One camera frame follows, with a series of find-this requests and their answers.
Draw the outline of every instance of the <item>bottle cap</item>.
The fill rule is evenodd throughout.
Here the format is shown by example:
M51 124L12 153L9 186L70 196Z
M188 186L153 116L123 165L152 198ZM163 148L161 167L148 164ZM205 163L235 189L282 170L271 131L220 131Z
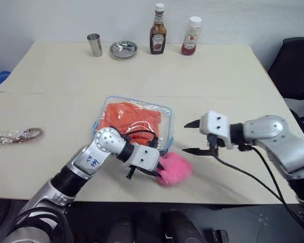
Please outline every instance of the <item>bottle cap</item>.
M190 19L189 19L190 28L199 28L199 27L201 27L201 24L202 24L202 18L196 17L196 16L190 17Z
M163 12L164 11L164 4L156 4L156 11Z

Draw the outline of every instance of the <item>heinz ketchup bottle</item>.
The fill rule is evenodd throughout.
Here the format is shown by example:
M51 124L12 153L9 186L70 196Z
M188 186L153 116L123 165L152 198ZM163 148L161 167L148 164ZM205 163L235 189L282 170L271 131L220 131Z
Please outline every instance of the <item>heinz ketchup bottle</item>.
M187 33L181 47L181 52L184 55L192 55L195 52L201 23L200 17L190 17Z

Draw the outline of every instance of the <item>white table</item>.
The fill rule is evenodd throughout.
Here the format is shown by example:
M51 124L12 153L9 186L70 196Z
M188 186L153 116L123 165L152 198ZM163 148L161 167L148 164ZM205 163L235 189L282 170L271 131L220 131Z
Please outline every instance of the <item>white table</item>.
M91 128L105 96L65 94L0 93L0 130L45 128L42 140L28 144L0 145L0 197L28 199L53 177L71 156L91 138ZM140 172L125 178L128 168L111 161L80 191L84 201L155 201L206 204L275 204L275 197L257 182L226 168L211 157L194 156L182 148L206 145L206 136L197 129L184 129L209 108L226 114L231 123L244 122L264 114L284 117L293 133L303 137L300 128L281 98L199 98L139 97L173 109L172 151L191 161L193 174L175 187L164 187ZM271 178L253 152L220 150L220 157L245 169L269 187ZM294 192L278 171L270 167L288 203L296 203Z
M0 92L164 97L281 97L249 46L180 45L151 55L141 44L127 60L94 57L88 43L34 43Z

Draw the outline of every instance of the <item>stainless steel bowl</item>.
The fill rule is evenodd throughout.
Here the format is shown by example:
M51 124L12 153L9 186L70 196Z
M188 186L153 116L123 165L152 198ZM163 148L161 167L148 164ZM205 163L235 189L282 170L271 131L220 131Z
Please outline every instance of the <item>stainless steel bowl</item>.
M129 40L120 40L113 43L110 46L109 51L116 58L126 59L135 55L137 45Z

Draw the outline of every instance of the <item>stainless steel cup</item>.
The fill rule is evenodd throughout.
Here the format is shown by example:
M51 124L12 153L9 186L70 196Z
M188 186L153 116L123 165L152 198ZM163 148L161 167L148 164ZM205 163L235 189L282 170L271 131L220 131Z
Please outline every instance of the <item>stainless steel cup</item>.
M100 44L100 35L98 34L89 34L87 36L88 42L90 44L92 53L95 57L101 57L102 56L102 49Z

